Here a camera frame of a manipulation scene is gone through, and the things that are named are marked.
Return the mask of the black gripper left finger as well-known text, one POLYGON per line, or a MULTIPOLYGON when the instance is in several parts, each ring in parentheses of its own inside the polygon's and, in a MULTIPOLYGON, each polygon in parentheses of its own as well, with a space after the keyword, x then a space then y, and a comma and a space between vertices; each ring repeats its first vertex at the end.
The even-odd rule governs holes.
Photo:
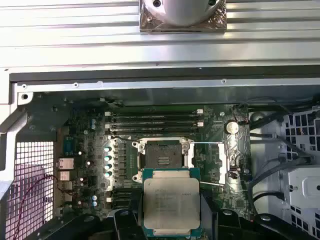
POLYGON ((32 233, 33 240, 142 240, 142 193, 133 193, 128 208, 115 209, 101 220, 93 214, 70 213, 32 233))

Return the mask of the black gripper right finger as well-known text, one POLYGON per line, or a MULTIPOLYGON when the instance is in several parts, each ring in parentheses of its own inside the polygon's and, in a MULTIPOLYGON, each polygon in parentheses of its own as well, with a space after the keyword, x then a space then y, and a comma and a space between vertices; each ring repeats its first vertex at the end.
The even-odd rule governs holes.
POLYGON ((269 213, 240 217, 234 210, 219 208, 212 197, 200 195, 201 225, 209 240, 314 240, 315 237, 269 213))

